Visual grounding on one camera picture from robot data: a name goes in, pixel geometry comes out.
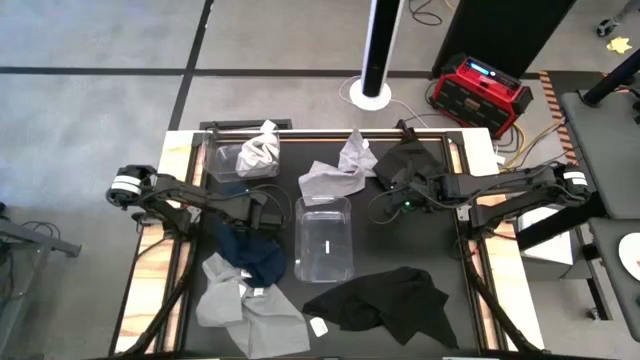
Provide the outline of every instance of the clear plastic container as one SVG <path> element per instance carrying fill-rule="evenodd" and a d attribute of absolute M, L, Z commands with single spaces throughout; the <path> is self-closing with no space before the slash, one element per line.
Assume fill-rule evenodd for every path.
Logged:
<path fill-rule="evenodd" d="M 296 201 L 295 275 L 326 283 L 353 277 L 351 203 L 344 197 L 302 197 Z"/>
<path fill-rule="evenodd" d="M 257 162 L 250 168 L 238 170 L 236 165 L 242 144 L 262 135 L 262 131 L 260 128 L 225 130 L 224 133 L 213 130 L 205 137 L 205 170 L 220 183 L 277 176 L 280 172 L 280 136 L 277 127 L 272 133 L 276 138 L 278 156 L 274 156 L 271 162 Z"/>

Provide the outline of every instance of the digital display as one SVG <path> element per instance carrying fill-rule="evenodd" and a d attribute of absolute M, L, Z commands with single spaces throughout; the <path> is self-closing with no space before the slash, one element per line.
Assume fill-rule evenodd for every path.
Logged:
<path fill-rule="evenodd" d="M 475 69 L 476 71 L 479 71 L 481 73 L 483 73 L 484 75 L 489 75 L 489 70 L 481 68 L 480 66 L 474 64 L 474 63 L 469 63 L 469 65 L 471 65 L 471 67 L 473 69 Z"/>

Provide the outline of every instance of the power cable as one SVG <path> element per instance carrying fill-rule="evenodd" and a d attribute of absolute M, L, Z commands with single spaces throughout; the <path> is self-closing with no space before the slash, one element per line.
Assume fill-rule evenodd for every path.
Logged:
<path fill-rule="evenodd" d="M 409 11 L 411 12 L 411 17 L 413 17 L 413 20 L 419 22 L 422 25 L 426 25 L 426 26 L 439 26 L 442 24 L 442 18 L 434 13 L 432 13 L 431 11 L 426 11 L 423 10 L 427 5 L 431 4 L 431 2 L 433 0 L 427 0 L 426 2 L 424 2 L 422 5 L 418 6 L 417 8 L 413 9 L 411 4 L 415 3 L 417 0 L 409 0 Z M 435 19 L 435 22 L 426 22 L 424 20 L 422 20 L 420 17 L 425 18 L 433 18 Z"/>

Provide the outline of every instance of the red power station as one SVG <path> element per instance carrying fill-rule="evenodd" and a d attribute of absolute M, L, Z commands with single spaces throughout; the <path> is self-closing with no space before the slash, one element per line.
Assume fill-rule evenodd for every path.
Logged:
<path fill-rule="evenodd" d="M 457 55 L 442 68 L 431 106 L 463 126 L 486 127 L 499 138 L 524 112 L 528 86 L 487 64 Z"/>

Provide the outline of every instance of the white cable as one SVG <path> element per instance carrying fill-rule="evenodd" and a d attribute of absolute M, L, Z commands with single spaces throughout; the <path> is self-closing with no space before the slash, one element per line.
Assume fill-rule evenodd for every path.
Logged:
<path fill-rule="evenodd" d="M 354 104 L 351 100 L 347 99 L 346 97 L 342 96 L 342 89 L 344 89 L 344 86 L 345 86 L 345 85 L 347 85 L 347 83 L 348 83 L 349 81 L 351 81 L 351 80 L 353 80 L 353 79 L 359 79 L 359 78 L 360 78 L 360 75 L 358 75 L 358 76 L 352 76 L 352 77 L 348 78 L 347 80 L 345 80 L 345 81 L 342 83 L 342 85 L 340 85 L 340 88 L 338 89 L 338 96 L 340 97 L 340 99 L 342 99 L 342 100 L 344 100 L 344 101 L 348 102 L 349 104 L 351 104 L 351 105 L 353 105 L 353 106 L 356 106 L 356 104 Z M 407 105 L 407 104 L 403 103 L 403 102 L 402 102 L 402 101 L 400 101 L 400 100 L 396 100 L 396 99 L 391 99 L 391 101 L 393 101 L 393 102 L 397 102 L 397 103 L 400 103 L 400 104 L 404 105 L 404 107 L 406 107 L 406 108 L 407 108 L 407 110 L 409 110 L 409 112 L 414 116 L 414 118 L 418 119 L 418 121 L 420 121 L 424 127 L 426 127 L 426 128 L 428 128 L 428 127 L 429 127 L 429 126 L 428 126 L 428 125 L 427 125 L 427 124 L 422 120 L 422 118 L 421 118 L 420 116 L 418 116 L 418 114 L 416 114 L 415 112 L 413 112 L 413 110 L 411 110 L 411 108 L 409 107 L 409 105 Z"/>
<path fill-rule="evenodd" d="M 418 114 L 416 114 L 415 112 L 413 112 L 413 110 L 411 110 L 411 108 L 409 107 L 409 105 L 407 105 L 407 104 L 403 103 L 403 102 L 402 102 L 402 101 L 400 101 L 400 100 L 396 100 L 396 99 L 391 99 L 391 101 L 393 101 L 393 102 L 397 102 L 397 103 L 400 103 L 400 104 L 404 105 L 404 107 L 406 107 L 406 108 L 407 108 L 407 110 L 409 110 L 409 112 L 410 112 L 410 113 L 411 113 L 411 114 L 412 114 L 416 119 L 418 119 L 418 121 L 420 121 L 424 127 L 426 127 L 426 128 L 428 128 L 428 127 L 429 127 L 429 126 L 428 126 L 428 125 L 427 125 L 427 124 L 422 120 L 422 118 L 421 118 L 420 116 L 418 116 Z"/>
<path fill-rule="evenodd" d="M 342 85 L 340 85 L 340 89 L 338 89 L 338 96 L 340 96 L 340 99 L 348 102 L 349 104 L 356 106 L 356 104 L 354 104 L 351 100 L 347 99 L 346 97 L 342 96 L 342 89 L 344 89 L 344 86 L 347 85 L 347 83 L 353 79 L 359 79 L 360 75 L 358 76 L 352 76 L 350 78 L 348 78 L 347 80 L 345 80 Z"/>

